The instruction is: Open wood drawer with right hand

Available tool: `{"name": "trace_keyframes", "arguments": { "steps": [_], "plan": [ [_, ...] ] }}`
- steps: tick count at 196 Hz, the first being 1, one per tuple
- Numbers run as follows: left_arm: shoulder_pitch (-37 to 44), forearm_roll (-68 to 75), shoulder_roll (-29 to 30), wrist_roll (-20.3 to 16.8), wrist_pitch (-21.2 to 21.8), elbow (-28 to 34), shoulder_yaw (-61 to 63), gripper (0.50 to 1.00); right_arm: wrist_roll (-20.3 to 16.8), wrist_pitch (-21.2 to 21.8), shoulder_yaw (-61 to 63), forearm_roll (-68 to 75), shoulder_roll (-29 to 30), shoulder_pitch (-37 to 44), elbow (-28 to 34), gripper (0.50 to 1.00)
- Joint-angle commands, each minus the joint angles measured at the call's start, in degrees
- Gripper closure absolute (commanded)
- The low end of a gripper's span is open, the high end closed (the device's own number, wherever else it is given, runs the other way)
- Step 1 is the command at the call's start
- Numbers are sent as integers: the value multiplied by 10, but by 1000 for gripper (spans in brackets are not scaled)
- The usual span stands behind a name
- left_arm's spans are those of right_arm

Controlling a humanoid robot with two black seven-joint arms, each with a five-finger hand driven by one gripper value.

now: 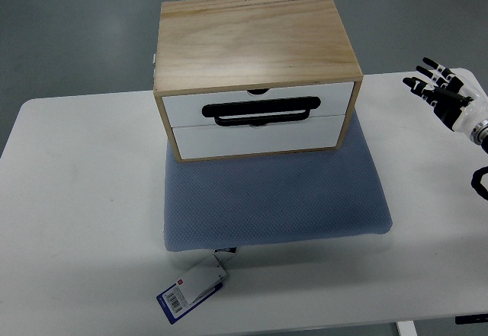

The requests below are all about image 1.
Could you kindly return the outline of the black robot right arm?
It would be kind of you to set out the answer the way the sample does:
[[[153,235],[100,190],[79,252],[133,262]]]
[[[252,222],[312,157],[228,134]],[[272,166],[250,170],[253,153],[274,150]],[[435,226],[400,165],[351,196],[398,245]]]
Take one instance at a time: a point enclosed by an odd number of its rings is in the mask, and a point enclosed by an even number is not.
[[[483,120],[478,123],[472,130],[471,140],[481,149],[487,153],[487,120]],[[487,200],[487,188],[482,183],[483,178],[487,175],[487,166],[477,169],[473,174],[470,181],[471,187],[475,192]]]

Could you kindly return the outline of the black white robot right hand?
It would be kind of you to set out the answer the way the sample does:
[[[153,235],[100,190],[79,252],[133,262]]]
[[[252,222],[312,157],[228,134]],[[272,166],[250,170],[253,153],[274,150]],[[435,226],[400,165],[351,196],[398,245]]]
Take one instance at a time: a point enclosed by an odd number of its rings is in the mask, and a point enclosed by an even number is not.
[[[470,138],[474,127],[487,120],[486,93],[430,58],[422,62],[424,65],[417,66],[416,71],[427,79],[407,77],[403,84],[431,106],[447,128]]]

